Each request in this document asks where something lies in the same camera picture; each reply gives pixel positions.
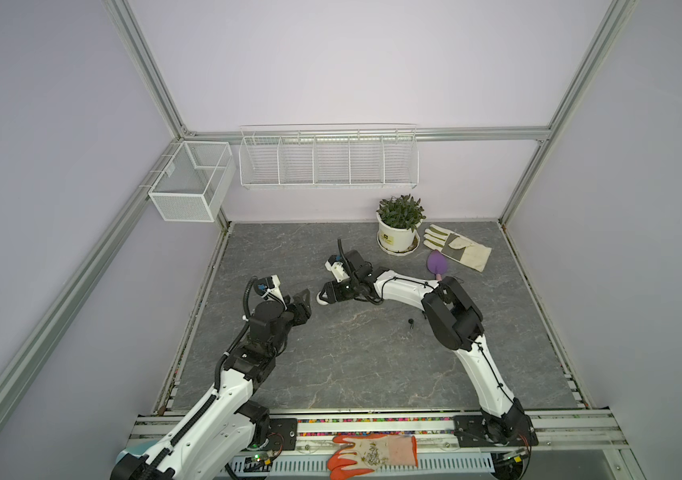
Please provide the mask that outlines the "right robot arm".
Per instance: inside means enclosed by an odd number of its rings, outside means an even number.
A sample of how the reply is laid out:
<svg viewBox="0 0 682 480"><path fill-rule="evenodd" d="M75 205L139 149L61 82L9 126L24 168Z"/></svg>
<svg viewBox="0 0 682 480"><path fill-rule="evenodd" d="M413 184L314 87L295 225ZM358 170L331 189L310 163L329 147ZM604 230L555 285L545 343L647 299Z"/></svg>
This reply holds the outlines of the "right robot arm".
<svg viewBox="0 0 682 480"><path fill-rule="evenodd" d="M427 280L402 275L373 266L356 250L345 251L341 240L337 247L338 253L325 263L334 280L317 295L319 304L394 301L420 310L436 340L457 356L475 389L483 437L498 446L516 440L528 446L538 443L532 419L489 350L483 314L461 282L451 276Z"/></svg>

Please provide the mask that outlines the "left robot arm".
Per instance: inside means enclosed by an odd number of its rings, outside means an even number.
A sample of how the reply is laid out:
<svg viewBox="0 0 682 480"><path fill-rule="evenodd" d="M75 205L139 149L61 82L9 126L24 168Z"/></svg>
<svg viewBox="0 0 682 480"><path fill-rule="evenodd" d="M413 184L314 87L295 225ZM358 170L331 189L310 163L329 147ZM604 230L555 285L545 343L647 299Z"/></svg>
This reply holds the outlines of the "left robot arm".
<svg viewBox="0 0 682 480"><path fill-rule="evenodd" d="M310 291L284 295L277 276L253 277L242 306L243 327L217 361L211 387L143 453L122 453L112 479L213 479L240 451L268 442L269 410L252 397L290 330L311 318Z"/></svg>

